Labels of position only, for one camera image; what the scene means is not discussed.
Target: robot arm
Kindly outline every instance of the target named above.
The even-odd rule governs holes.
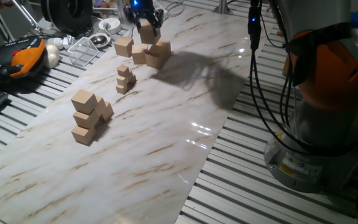
[[[155,36],[157,36],[157,29],[161,28],[164,18],[164,11],[155,9],[153,0],[131,0],[130,4],[124,8],[124,13],[131,24],[136,24],[138,31],[142,27],[140,19],[147,19],[153,27]]]

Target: wooden cube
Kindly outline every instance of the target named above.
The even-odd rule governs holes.
[[[128,82],[129,82],[129,79],[127,77],[121,77],[121,76],[117,77],[118,85],[126,86],[126,85],[128,85]]]
[[[130,75],[129,68],[128,68],[128,66],[125,66],[125,65],[120,65],[117,68],[117,72],[118,72],[118,75],[121,77],[129,77],[129,75]]]
[[[111,104],[109,102],[104,102],[105,103],[105,109],[103,111],[102,116],[100,117],[100,120],[106,122],[108,121],[112,114],[114,114],[114,111],[112,110]]]
[[[98,105],[94,110],[96,110],[98,117],[100,117],[105,109],[104,99],[101,96],[96,96],[96,100],[98,101]]]
[[[131,80],[129,81],[129,84],[134,84],[137,80],[136,80],[136,75],[134,75],[131,71]]]
[[[148,67],[160,69],[167,62],[168,57],[163,54],[163,48],[159,46],[152,46],[146,52],[146,64]]]
[[[155,46],[158,48],[158,51],[164,55],[164,57],[171,56],[171,42],[169,40],[162,40],[160,39]]]
[[[161,37],[160,29],[156,29],[157,36],[154,36],[153,27],[149,22],[142,24],[139,30],[140,40],[142,44],[156,44]]]
[[[128,86],[117,85],[117,93],[125,94],[128,90]]]
[[[120,55],[123,57],[131,57],[133,45],[134,45],[134,40],[132,38],[120,37],[114,43],[114,48],[116,49],[117,55]]]
[[[96,135],[96,129],[93,127],[91,129],[81,128],[78,125],[74,127],[71,131],[76,142],[82,143],[84,145],[89,145],[93,141],[94,136]]]
[[[132,59],[135,65],[146,64],[147,44],[135,44],[132,47]]]
[[[75,122],[77,122],[77,125],[85,129],[93,128],[96,122],[98,122],[99,120],[99,116],[96,110],[93,110],[90,115],[76,111],[73,114],[73,117],[75,119]]]
[[[98,101],[94,93],[91,93],[86,90],[80,90],[76,95],[73,96],[71,102],[74,105],[74,108],[81,113],[91,114],[96,105],[98,105]]]
[[[284,33],[283,33],[283,31],[281,30],[281,29],[279,29],[278,31],[277,31],[277,35],[279,35],[279,36],[284,36]]]

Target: white spool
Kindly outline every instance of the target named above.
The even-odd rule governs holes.
[[[99,23],[99,29],[104,30],[104,24],[108,23],[110,24],[109,28],[107,29],[111,35],[117,34],[121,30],[121,22],[118,19],[115,18],[108,18],[103,19]]]

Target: black cable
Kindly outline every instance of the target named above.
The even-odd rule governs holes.
[[[292,139],[293,141],[295,141],[298,145],[300,145],[303,149],[309,149],[309,147],[301,142],[299,139],[295,138],[294,136],[292,136],[292,134],[290,134],[281,124],[280,122],[277,121],[277,118],[274,116],[272,110],[270,109],[269,105],[267,104],[267,100],[262,92],[262,87],[260,86],[260,82],[259,82],[259,77],[258,77],[258,70],[257,70],[257,66],[256,66],[256,58],[255,55],[252,55],[251,57],[254,58],[254,63],[252,63],[251,61],[251,67],[253,67],[254,69],[254,73],[255,73],[255,82],[257,85],[257,88],[259,90],[259,94],[260,94],[260,98],[262,99],[263,104],[266,107],[267,112],[269,113],[269,115],[272,117],[274,123],[283,131],[284,134],[286,134],[290,139]]]
[[[280,16],[280,12],[278,11],[278,7],[276,5],[276,3],[274,2],[272,4],[273,7],[272,10],[276,13],[276,15]],[[259,12],[261,12],[261,8],[262,8],[262,2],[259,1]],[[288,39],[287,39],[287,35],[286,35],[286,30],[284,29],[283,26],[283,22],[281,20],[281,16],[278,19],[278,24],[280,26],[280,28],[282,29],[285,38],[285,42],[288,43]],[[256,32],[258,32],[258,27],[252,27]],[[259,41],[260,37],[256,37],[254,36],[255,41]],[[269,132],[274,136],[274,138],[284,147],[286,147],[288,150],[300,153],[300,154],[307,154],[310,156],[322,156],[322,157],[339,157],[339,156],[343,156],[345,154],[354,152],[355,150],[358,150],[358,141],[352,143],[352,144],[348,144],[346,146],[342,146],[342,147],[318,147],[318,146],[312,146],[310,144],[308,144],[307,142],[303,142],[299,139],[294,138],[294,136],[292,136],[292,134],[290,134],[285,128],[283,128],[283,126],[277,121],[277,119],[275,118],[274,114],[272,113],[272,111],[270,110],[266,99],[264,98],[264,95],[262,93],[262,88],[260,86],[259,83],[259,78],[258,78],[258,73],[257,73],[257,66],[256,66],[256,57],[255,57],[255,51],[257,49],[256,48],[252,48],[252,56],[251,56],[251,67],[250,67],[250,88],[251,88],[251,94],[252,94],[252,99],[254,101],[255,107],[258,111],[259,116],[261,117],[261,120],[263,121],[264,125],[267,127],[267,129],[269,130]],[[289,104],[289,97],[290,97],[290,92],[291,92],[291,83],[292,83],[292,62],[290,60],[290,70],[288,72],[287,78],[288,78],[288,95],[287,95],[287,100],[286,100],[286,108],[285,110],[287,110],[286,114],[287,114],[287,123],[288,122],[288,104]],[[253,87],[253,83],[252,83],[252,72],[255,72],[255,81],[257,84],[257,88],[259,89],[259,93],[260,93],[260,97],[262,99],[262,102],[264,103],[267,112],[269,113],[269,115],[272,117],[273,122],[282,130],[282,132],[284,134],[286,134],[291,140],[295,141],[302,149],[306,150],[307,152],[302,152],[302,151],[298,151],[296,149],[293,149],[291,147],[289,147],[288,145],[286,145],[283,141],[281,141],[281,139],[272,131],[272,129],[270,128],[270,126],[267,124],[265,118],[262,115],[262,112],[260,111],[260,108],[258,107],[258,104],[256,102],[256,97],[254,95],[254,87]]]
[[[284,112],[283,112],[283,99],[284,99],[284,95],[285,95],[285,89],[287,88],[287,85],[288,85],[288,79],[289,79],[289,77],[287,76],[286,79],[285,79],[283,90],[282,90],[281,95],[280,95],[279,110],[280,110],[281,121],[282,121],[283,124],[286,124],[285,119],[284,119]]]
[[[289,81],[288,81],[287,98],[285,100],[285,109],[284,109],[285,110],[285,114],[284,114],[285,122],[286,122],[286,124],[288,125],[289,128],[291,128],[291,126],[290,126],[290,122],[288,120],[288,117],[289,117],[289,115],[288,115],[288,105],[290,104],[291,89],[292,89],[292,78],[290,77]]]
[[[293,151],[293,152],[297,152],[299,154],[309,154],[307,152],[301,152],[298,151],[296,149],[291,148],[290,146],[288,146],[287,144],[285,144],[277,135],[276,133],[271,129],[271,127],[269,126],[269,124],[266,122],[264,116],[262,115],[262,112],[260,111],[260,108],[258,106],[258,103],[256,102],[256,97],[255,97],[255,93],[254,93],[254,85],[252,83],[252,74],[253,74],[253,69],[256,66],[256,59],[255,59],[255,51],[252,51],[252,56],[251,56],[251,66],[250,66],[250,70],[249,70],[249,82],[250,82],[250,90],[251,90],[251,96],[252,96],[252,100],[254,101],[256,110],[260,116],[260,119],[262,120],[263,124],[266,126],[266,128],[268,129],[268,131],[271,133],[271,135],[284,147],[286,147],[287,149]],[[255,80],[257,79],[257,71],[255,70]]]
[[[260,18],[262,19],[262,23],[263,23],[264,29],[265,29],[265,34],[266,34],[267,40],[270,42],[270,44],[273,45],[274,47],[277,47],[277,48],[281,48],[281,49],[285,48],[285,45],[284,45],[284,44],[283,44],[281,47],[279,47],[279,46],[273,44],[273,42],[270,40],[269,35],[267,35],[266,25],[265,25],[264,17],[262,16],[262,14],[260,14]]]

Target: metal grating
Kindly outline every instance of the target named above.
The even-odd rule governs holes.
[[[130,28],[123,26],[118,35],[126,34]],[[99,54],[85,67],[72,65],[67,51],[62,50],[55,68],[43,68],[34,77],[0,85],[0,91],[9,94],[8,100],[0,106],[0,152],[107,50],[108,47],[99,50]]]
[[[284,39],[277,31],[275,25],[269,37],[280,45]],[[283,49],[266,42],[257,59],[264,95],[278,119],[286,56]],[[241,90],[176,224],[358,223],[356,188],[346,185],[337,195],[306,194],[285,187],[270,174],[264,147],[271,135],[259,118],[249,87],[246,83]],[[300,94],[295,94],[300,101]],[[265,108],[261,109],[268,118]]]

